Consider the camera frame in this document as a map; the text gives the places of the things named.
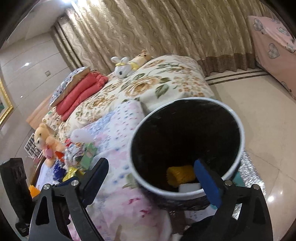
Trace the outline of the green juice carton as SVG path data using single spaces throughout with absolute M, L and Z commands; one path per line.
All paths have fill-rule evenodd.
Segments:
M 97 148 L 95 147 L 95 145 L 93 143 L 89 143 L 86 146 L 84 155 L 82 156 L 82 159 L 80 161 L 80 167 L 83 168 L 84 170 L 88 170 L 94 156 L 96 156 L 96 153 L 97 153 Z

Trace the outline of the white round trash bin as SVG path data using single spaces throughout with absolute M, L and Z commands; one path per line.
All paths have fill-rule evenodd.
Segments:
M 168 185 L 167 169 L 201 160 L 223 180 L 232 179 L 245 148 L 245 131 L 236 112 L 223 102 L 189 97 L 148 114 L 128 148 L 131 172 L 140 186 L 168 200 L 185 201 L 205 192 L 180 193 Z

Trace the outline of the white item in bin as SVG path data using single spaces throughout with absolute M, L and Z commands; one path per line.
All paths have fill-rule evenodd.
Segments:
M 180 193 L 193 192 L 201 189 L 200 183 L 186 183 L 179 186 Z

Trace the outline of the silver foil floor mat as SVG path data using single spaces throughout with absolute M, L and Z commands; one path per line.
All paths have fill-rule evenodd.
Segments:
M 233 176 L 233 183 L 241 187 L 251 187 L 251 185 L 257 184 L 262 193 L 266 195 L 265 183 L 246 151 L 243 152 L 238 171 Z M 191 200 L 170 200 L 169 207 L 166 209 L 171 221 L 175 222 L 185 219 L 185 211 L 191 212 L 192 214 L 188 218 L 192 222 L 196 222 L 214 214 L 216 210 L 217 207 L 210 204 L 206 196 Z

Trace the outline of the yellow item in bin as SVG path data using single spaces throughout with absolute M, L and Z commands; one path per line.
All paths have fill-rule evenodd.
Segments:
M 169 185 L 177 188 L 181 184 L 192 182 L 196 179 L 194 168 L 190 165 L 181 167 L 170 167 L 166 171 L 166 178 Z

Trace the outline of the pink blue floral blanket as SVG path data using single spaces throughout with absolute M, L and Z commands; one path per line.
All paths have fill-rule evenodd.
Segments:
M 120 104 L 101 119 L 85 126 L 93 137 L 97 155 L 109 162 L 108 174 L 87 212 L 104 240 L 180 240 L 173 233 L 167 211 L 143 194 L 129 165 L 128 143 L 144 119 L 140 102 Z

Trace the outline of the peach teddy bear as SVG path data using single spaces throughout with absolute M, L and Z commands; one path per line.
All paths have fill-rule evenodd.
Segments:
M 34 142 L 42 150 L 43 156 L 46 158 L 45 164 L 47 167 L 53 167 L 56 159 L 63 157 L 65 145 L 50 133 L 44 123 L 40 123 L 35 130 Z

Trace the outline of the red folded blanket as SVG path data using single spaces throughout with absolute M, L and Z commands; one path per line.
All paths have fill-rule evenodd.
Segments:
M 97 71 L 89 72 L 77 85 L 57 104 L 56 113 L 66 121 L 76 107 L 84 100 L 99 92 L 108 82 L 108 77 Z

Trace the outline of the blue patterned pillow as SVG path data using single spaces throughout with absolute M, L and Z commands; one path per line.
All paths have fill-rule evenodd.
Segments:
M 49 101 L 49 107 L 53 108 L 59 104 L 72 89 L 87 75 L 90 73 L 89 67 L 80 67 L 71 72 L 56 88 Z

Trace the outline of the white plush rabbit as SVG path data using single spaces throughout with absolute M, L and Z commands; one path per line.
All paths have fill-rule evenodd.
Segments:
M 111 58 L 112 63 L 115 64 L 114 74 L 118 78 L 122 79 L 132 75 L 132 66 L 128 63 L 129 60 L 128 57 L 120 59 L 119 57 L 114 56 Z

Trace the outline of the beige floral quilt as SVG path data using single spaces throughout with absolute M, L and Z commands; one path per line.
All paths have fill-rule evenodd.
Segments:
M 136 100 L 150 113 L 171 101 L 186 97 L 214 98 L 196 60 L 187 56 L 164 55 L 152 59 L 130 77 L 119 79 L 113 73 L 96 94 L 84 100 L 66 121 L 50 110 L 43 123 L 64 141 L 73 130 L 83 128 L 108 114 L 121 103 Z

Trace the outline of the small brown plush bear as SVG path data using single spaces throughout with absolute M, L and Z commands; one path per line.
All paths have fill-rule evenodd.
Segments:
M 141 66 L 145 65 L 145 63 L 147 63 L 151 59 L 151 55 L 146 50 L 142 50 L 139 55 L 128 61 L 128 64 L 131 66 L 132 70 L 138 70 L 139 68 L 141 68 Z

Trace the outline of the beige patterned curtain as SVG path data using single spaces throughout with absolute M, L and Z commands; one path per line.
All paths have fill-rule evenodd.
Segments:
M 261 1 L 76 1 L 51 27 L 71 69 L 114 70 L 111 58 L 188 56 L 206 75 L 255 67 L 248 16 L 274 13 Z

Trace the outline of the pink heart covered furniture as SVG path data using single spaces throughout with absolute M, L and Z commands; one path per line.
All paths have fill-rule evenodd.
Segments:
M 248 16 L 257 63 L 295 97 L 295 38 L 279 20 Z

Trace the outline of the gold picture frame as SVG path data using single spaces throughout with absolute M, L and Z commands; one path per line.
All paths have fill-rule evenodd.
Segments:
M 0 90 L 1 90 L 1 116 L 0 116 L 0 125 L 2 126 L 6 119 L 10 116 L 11 112 L 13 111 L 14 107 L 9 99 L 9 96 L 5 90 L 2 80 L 0 80 Z

